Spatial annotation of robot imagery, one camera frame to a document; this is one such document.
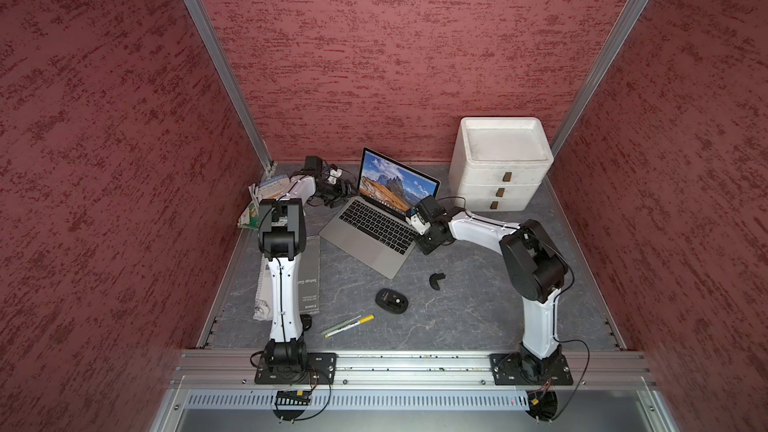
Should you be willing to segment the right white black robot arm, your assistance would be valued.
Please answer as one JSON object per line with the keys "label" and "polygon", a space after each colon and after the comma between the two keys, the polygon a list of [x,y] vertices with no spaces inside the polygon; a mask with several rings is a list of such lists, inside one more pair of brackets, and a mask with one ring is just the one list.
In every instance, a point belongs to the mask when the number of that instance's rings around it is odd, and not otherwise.
{"label": "right white black robot arm", "polygon": [[432,195],[409,209],[405,217],[416,230],[416,244],[425,255],[455,241],[501,255],[510,282],[523,299],[524,334],[519,350],[504,357],[498,369],[517,369],[529,383],[545,381],[562,357],[557,305],[570,267],[543,226],[535,220],[500,222],[456,206],[446,209]]}

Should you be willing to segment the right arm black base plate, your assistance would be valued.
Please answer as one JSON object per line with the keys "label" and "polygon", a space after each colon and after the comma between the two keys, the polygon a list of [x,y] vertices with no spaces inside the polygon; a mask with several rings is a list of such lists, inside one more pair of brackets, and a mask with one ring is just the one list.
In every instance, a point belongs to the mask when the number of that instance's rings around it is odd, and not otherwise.
{"label": "right arm black base plate", "polygon": [[489,355],[490,369],[497,386],[571,386],[574,379],[566,358],[555,352],[539,359],[523,352]]}

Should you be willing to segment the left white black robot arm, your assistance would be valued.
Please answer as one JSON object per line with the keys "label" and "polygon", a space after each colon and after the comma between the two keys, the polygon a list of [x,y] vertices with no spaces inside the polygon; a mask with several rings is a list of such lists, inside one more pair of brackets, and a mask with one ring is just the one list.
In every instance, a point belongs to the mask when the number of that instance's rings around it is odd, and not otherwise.
{"label": "left white black robot arm", "polygon": [[269,180],[254,188],[258,207],[257,239],[272,280],[272,325],[262,353],[269,372],[279,376],[308,371],[308,352],[299,312],[298,271],[306,249],[304,205],[319,199],[328,207],[349,196],[343,171],[318,156],[305,158],[303,167],[285,183]]}

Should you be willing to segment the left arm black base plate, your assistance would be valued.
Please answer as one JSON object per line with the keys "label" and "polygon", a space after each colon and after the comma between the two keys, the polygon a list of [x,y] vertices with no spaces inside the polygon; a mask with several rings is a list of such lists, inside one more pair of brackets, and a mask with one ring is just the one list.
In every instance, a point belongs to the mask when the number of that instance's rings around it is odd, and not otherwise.
{"label": "left arm black base plate", "polygon": [[332,385],[338,355],[330,352],[309,352],[298,365],[265,365],[256,367],[256,385]]}

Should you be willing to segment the black mouse battery cover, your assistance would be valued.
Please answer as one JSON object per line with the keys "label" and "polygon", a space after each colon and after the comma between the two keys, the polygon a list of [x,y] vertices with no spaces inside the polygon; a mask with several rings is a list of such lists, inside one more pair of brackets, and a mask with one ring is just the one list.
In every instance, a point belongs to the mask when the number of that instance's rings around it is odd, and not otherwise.
{"label": "black mouse battery cover", "polygon": [[444,273],[433,273],[430,275],[428,282],[430,287],[435,291],[441,290],[441,282],[446,278]]}

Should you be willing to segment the black wireless mouse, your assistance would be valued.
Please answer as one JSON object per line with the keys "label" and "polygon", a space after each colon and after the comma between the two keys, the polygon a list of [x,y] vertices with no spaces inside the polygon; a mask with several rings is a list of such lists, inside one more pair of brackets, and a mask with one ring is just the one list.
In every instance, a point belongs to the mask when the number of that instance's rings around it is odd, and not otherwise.
{"label": "black wireless mouse", "polygon": [[376,293],[375,303],[386,312],[395,315],[405,313],[409,306],[408,299],[402,293],[389,288],[382,288]]}

